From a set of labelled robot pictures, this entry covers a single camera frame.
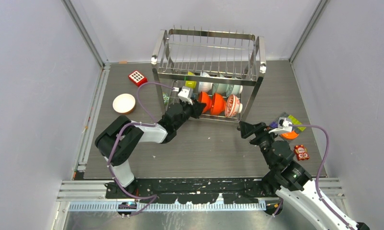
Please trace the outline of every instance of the metal floor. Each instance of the metal floor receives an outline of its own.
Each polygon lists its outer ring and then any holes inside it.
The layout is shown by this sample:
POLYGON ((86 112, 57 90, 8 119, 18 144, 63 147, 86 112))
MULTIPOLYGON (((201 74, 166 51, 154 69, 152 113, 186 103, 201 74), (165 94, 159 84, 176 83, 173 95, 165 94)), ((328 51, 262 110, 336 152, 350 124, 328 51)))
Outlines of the metal floor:
MULTIPOLYGON (((134 70, 153 81, 149 63, 111 65, 93 140, 119 115, 112 107, 114 98, 122 93, 136 96, 137 87, 127 77, 134 70)), ((245 87, 242 98, 248 98, 251 90, 252 87, 245 87)), ((161 117, 155 86, 144 87, 140 100, 155 117, 161 117)), ((282 112, 292 114, 304 124, 309 123, 289 62, 267 61, 267 73, 247 121, 269 124, 282 112)), ((138 104, 128 117, 135 121, 152 122, 138 104)), ((170 143, 139 144, 130 157, 131 169, 138 178, 264 176, 269 170, 260 149, 250 145, 249 139, 242 139, 236 127, 237 124, 192 118, 178 130, 176 138, 170 143)), ((312 130, 307 128, 291 142, 291 146, 297 144, 307 147, 310 159, 302 161, 301 165, 315 176, 321 158, 312 130)), ((94 145, 90 149, 84 177, 111 177, 106 160, 94 145)))
POLYGON ((69 212, 65 230, 315 230, 289 203, 273 218, 263 211, 145 212, 120 218, 112 212, 69 212))

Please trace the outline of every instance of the white plate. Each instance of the white plate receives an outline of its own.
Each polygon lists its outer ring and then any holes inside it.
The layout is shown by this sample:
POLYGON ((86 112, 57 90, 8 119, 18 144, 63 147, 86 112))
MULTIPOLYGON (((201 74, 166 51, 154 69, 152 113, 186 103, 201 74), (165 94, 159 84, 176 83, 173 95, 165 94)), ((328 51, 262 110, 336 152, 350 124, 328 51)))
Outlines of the white plate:
POLYGON ((134 109, 136 99, 128 93, 123 93, 113 100, 113 109, 121 114, 127 114, 134 109))

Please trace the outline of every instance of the gray tabletop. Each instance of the gray tabletop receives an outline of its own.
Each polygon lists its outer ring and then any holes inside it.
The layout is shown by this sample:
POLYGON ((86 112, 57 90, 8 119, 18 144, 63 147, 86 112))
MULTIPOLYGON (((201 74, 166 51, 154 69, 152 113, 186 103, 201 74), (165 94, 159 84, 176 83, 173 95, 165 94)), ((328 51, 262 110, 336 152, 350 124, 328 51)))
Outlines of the gray tabletop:
MULTIPOLYGON (((153 81, 151 64, 132 63, 111 66, 100 109, 95 139, 119 115, 112 102, 122 93, 136 95, 137 87, 128 75, 140 71, 153 81)), ((245 87, 242 102, 247 101, 251 87, 245 87)), ((143 105, 160 119, 156 87, 148 85, 142 89, 143 105)), ((282 112, 293 115, 304 124, 309 123, 305 107, 288 61, 268 61, 267 73, 248 116, 248 122, 269 124, 282 112)), ((146 112, 136 103, 136 109, 128 115, 135 121, 151 123, 146 112)), ((261 177, 269 170, 259 147, 242 139, 237 124, 214 123, 207 120, 186 122, 177 136, 167 144, 141 143, 130 157, 130 166, 138 178, 164 177, 261 177)), ((303 144, 310 159, 301 161, 313 176, 316 175, 321 158, 311 129, 307 128, 290 145, 303 144)), ((110 178, 106 160, 92 146, 85 171, 85 178, 110 178)))

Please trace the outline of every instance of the red box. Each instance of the red box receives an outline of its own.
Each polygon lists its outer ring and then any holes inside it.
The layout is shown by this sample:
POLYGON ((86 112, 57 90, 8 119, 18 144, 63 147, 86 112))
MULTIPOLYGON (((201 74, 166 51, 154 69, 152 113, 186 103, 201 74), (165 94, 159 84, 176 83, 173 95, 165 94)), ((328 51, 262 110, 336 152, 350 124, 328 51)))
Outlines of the red box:
POLYGON ((305 161, 309 159, 309 154, 307 153, 307 148, 305 146, 296 145, 294 150, 298 161, 305 161))
POLYGON ((148 82, 147 78, 138 70, 135 70, 134 72, 130 73, 128 77, 130 81, 133 82, 137 87, 140 87, 140 85, 148 82))

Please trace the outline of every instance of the pink bowl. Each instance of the pink bowl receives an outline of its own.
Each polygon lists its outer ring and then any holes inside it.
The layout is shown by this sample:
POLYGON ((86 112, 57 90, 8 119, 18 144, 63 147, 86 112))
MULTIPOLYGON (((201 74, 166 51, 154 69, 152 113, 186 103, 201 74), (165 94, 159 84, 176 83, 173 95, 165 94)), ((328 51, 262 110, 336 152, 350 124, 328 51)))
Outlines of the pink bowl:
POLYGON ((230 95, 226 102, 225 116, 233 117, 241 113, 243 110, 243 105, 240 103, 240 100, 235 95, 230 95))

